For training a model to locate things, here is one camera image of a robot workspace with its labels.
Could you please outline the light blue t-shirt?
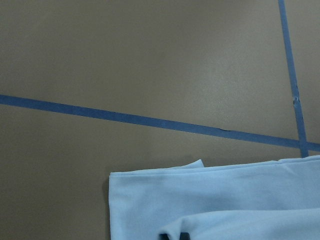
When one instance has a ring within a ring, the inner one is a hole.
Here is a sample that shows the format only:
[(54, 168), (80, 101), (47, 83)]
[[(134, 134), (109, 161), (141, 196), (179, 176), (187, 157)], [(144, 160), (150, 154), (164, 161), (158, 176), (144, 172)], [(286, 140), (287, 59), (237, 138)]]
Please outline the light blue t-shirt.
[(317, 240), (320, 158), (109, 176), (113, 240)]

